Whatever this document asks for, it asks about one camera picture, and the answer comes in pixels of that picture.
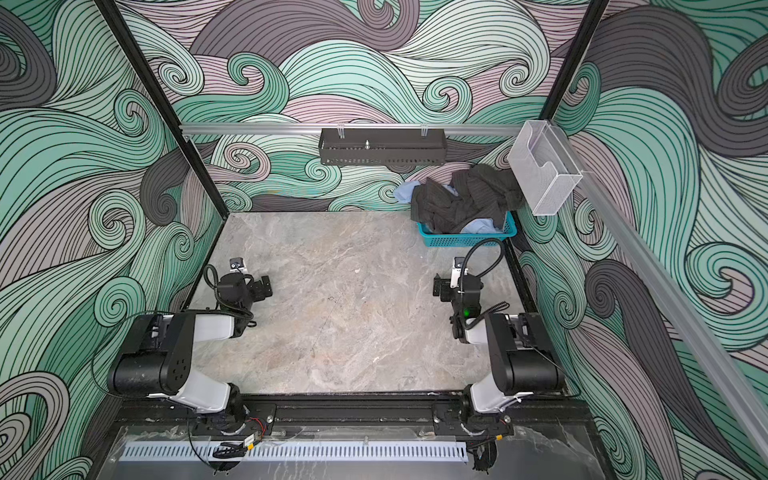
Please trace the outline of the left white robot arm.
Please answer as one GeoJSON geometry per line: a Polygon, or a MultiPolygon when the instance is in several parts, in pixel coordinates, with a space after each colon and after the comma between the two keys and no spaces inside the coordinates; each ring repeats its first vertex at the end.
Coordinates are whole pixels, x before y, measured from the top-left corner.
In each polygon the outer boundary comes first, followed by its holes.
{"type": "Polygon", "coordinates": [[[236,385],[217,381],[193,366],[195,347],[242,337],[257,326],[252,307],[273,296],[269,276],[254,276],[240,257],[220,276],[210,264],[202,280],[211,289],[213,309],[144,313],[132,321],[108,370],[106,386],[121,398],[165,399],[195,414],[222,416],[236,424],[248,411],[236,385]]]}

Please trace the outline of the dark grey pinstripe shirt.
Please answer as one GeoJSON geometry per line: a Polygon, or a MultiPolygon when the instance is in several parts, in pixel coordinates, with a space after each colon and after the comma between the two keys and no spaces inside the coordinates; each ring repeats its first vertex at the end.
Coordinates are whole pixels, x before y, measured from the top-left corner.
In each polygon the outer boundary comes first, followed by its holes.
{"type": "Polygon", "coordinates": [[[525,205],[512,171],[475,165],[453,172],[447,185],[431,178],[418,183],[412,192],[410,218],[437,234],[459,234],[478,219],[489,219],[501,230],[506,214],[525,205]]]}

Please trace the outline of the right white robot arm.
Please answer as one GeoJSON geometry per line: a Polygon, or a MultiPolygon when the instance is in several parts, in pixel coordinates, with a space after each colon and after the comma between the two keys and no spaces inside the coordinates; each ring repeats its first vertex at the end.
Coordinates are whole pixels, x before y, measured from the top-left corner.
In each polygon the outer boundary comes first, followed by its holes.
{"type": "Polygon", "coordinates": [[[483,307],[483,278],[505,259],[504,243],[483,239],[463,257],[453,261],[451,276],[436,276],[433,295],[452,307],[449,317],[453,337],[463,344],[487,348],[490,372],[464,389],[460,418],[471,419],[503,413],[528,399],[556,397],[563,392],[566,375],[551,352],[541,317],[530,312],[511,314],[511,304],[483,307]],[[482,247],[497,245],[499,255],[478,273],[469,261],[482,247]]]}

